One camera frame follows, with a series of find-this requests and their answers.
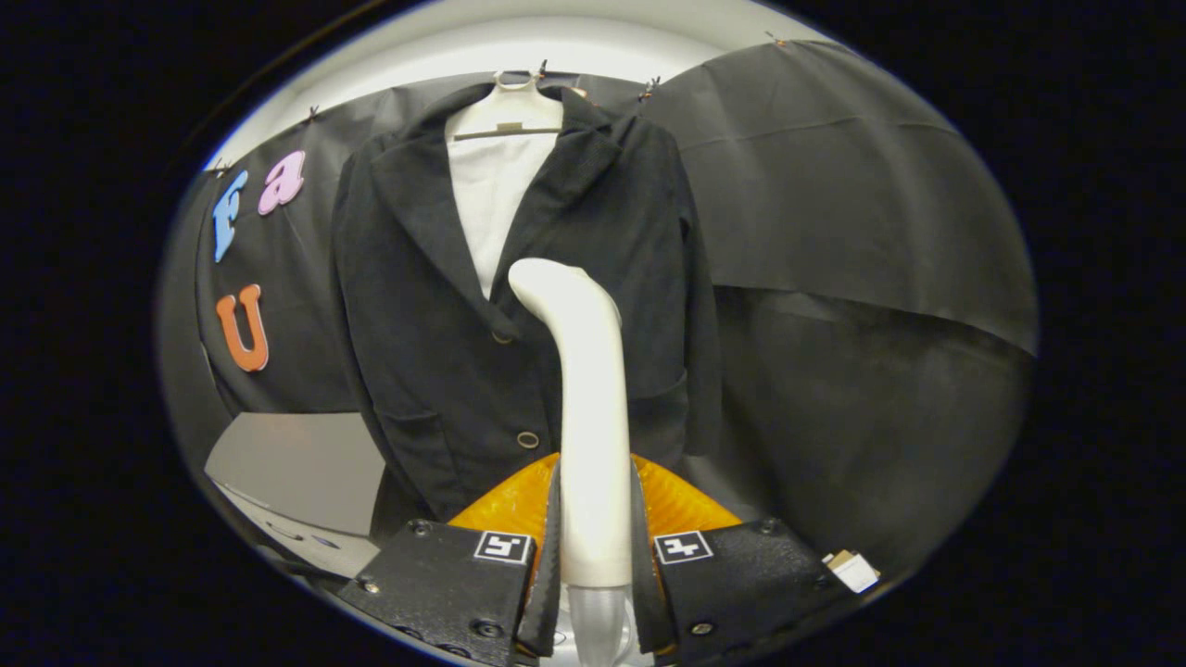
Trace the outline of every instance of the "white label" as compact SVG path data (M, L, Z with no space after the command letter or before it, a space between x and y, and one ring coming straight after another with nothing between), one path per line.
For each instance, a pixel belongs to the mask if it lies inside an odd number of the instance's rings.
M516 535L514 533L495 533L486 531L478 540L478 551L474 558L487 560L502 560L504 563L527 563L528 545L531 538L528 535Z
M713 550L708 547L708 542L700 531L676 533L674 535L657 535L655 538L655 551L658 553L659 563L663 565L713 557Z
M841 582L854 592L863 592L873 584L878 583L878 576L869 566L868 561L865 560L863 555L854 555L844 563L841 563L833 570Z

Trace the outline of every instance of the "black fabric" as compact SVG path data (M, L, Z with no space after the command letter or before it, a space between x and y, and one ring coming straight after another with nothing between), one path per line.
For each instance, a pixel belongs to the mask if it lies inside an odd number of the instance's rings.
M192 190L186 217L177 223L179 230L184 228L189 234L187 252L196 253L189 260L195 268L184 274L185 280L197 281L196 297L185 298L196 299L200 341L209 351L209 367L231 417L240 412L358 409L334 351L330 288L325 281L330 217L342 165L371 136L397 131L428 104L490 77L474 72L434 78L319 109L311 120L285 129L234 164L200 174L202 180L213 185L200 192ZM506 78L512 80L514 74ZM576 85L594 100L621 109L637 107L642 89L632 82L563 72L549 74L547 85ZM256 204L264 177L276 161L298 150L306 153L301 191L289 203L260 216ZM249 176L247 186L240 191L238 215L232 223L235 237L222 260L215 262L211 212L215 202L244 170ZM170 269L170 274L183 275L176 269ZM268 366L259 373L244 373L235 364L215 312L218 299L227 294L237 298L240 290L250 284L262 290L260 311L270 352ZM242 307L237 315L243 341L250 347ZM203 446L212 447L213 439Z
M680 145L714 285L808 292L962 322L1029 354L1025 241L975 150L836 44L734 51L640 115Z
M1033 358L939 318L716 291L722 472L815 548L859 551L890 584L911 574L1008 457Z
M231 423L198 336L193 248L218 189L213 173L195 178L177 209L157 296L157 364L176 439L191 469L202 470Z
M464 88L368 141L342 170L332 218L331 288L359 409L442 519L559 450L555 343L506 282L521 258L579 266L613 297L636 452L671 465L716 444L713 294L674 140L560 89L562 131L516 212L487 300L453 199L444 123L491 88ZM517 444L524 431L537 447Z

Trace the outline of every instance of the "screw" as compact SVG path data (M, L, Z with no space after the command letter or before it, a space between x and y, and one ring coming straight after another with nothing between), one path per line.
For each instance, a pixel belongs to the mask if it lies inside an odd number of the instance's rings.
M474 621L473 631L489 639L503 636L503 629L498 624L491 623L490 621Z

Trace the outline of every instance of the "white ceiling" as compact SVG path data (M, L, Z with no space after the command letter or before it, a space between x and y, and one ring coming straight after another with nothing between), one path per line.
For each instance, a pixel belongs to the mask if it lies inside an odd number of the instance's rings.
M748 0L438 0L395 17L291 78L211 154L229 164L310 107L415 81L548 69L645 82L779 39L830 40Z

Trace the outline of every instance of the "black cloth backdrop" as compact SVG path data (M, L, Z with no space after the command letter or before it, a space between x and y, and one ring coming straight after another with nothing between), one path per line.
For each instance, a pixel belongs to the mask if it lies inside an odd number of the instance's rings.
M320 110L198 177L174 221L159 328L192 465L240 412L357 411L326 316L338 171L368 138L489 77ZM1025 244L975 151L905 85L833 44L728 53L642 101L643 85L606 77L544 84L637 109L680 145L725 374L721 453L695 462L693 481L723 481L719 500L773 512L821 551L861 551L888 584L917 570L1007 457L1037 354ZM264 176L296 150L301 191L259 216ZM243 170L232 250L216 263L211 211ZM249 284L262 288L270 349L253 374L234 363L215 312Z

